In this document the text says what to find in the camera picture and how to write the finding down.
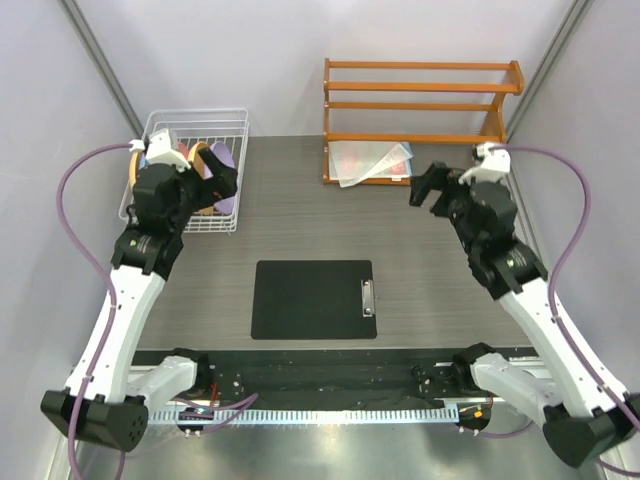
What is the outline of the yellow plate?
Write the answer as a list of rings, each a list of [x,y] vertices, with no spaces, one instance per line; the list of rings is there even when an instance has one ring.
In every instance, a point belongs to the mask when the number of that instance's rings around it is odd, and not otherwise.
[[[192,167],[195,169],[195,171],[200,175],[200,177],[203,180],[208,179],[211,176],[211,172],[209,171],[208,167],[206,166],[200,151],[201,150],[206,150],[209,151],[209,145],[206,142],[197,142],[195,143],[189,151],[189,159],[190,159],[190,163],[192,165]]]

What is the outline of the purple plate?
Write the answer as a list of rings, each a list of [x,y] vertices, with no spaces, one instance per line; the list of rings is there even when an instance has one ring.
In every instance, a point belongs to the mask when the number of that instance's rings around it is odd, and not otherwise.
[[[214,204],[216,210],[224,215],[230,215],[234,208],[238,190],[238,172],[229,147],[222,141],[217,141],[210,147],[218,163],[212,173],[215,179],[215,192],[218,201]]]

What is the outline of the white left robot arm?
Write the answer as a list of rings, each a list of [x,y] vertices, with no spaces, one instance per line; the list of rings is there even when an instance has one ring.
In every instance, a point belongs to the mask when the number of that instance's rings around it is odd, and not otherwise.
[[[208,175],[163,163],[139,170],[112,268],[101,273],[107,294],[89,342],[64,388],[43,396],[42,413],[70,441],[131,452],[152,413],[180,395],[200,399],[212,389],[207,355],[185,348],[172,350],[137,380],[128,379],[143,327],[182,251],[191,216],[238,191],[236,164],[224,143],[196,144],[190,153]]]

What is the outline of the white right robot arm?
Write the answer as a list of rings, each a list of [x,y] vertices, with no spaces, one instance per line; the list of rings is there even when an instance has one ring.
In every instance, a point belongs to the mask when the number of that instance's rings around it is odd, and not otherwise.
[[[455,356],[455,389],[506,400],[542,429],[551,450],[573,468],[631,438],[639,396],[600,361],[550,292],[543,263],[515,233],[518,209],[498,176],[435,162],[410,186],[412,206],[439,192],[431,213],[450,221],[473,277],[524,331],[551,376],[540,380],[478,343]]]

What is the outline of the pink plate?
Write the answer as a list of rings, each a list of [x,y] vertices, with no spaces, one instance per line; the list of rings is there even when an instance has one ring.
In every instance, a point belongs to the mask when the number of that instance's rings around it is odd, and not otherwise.
[[[178,147],[178,151],[184,156],[184,158],[187,161],[190,161],[190,159],[189,159],[189,151],[190,151],[190,149],[182,142],[179,142],[177,144],[177,147]]]

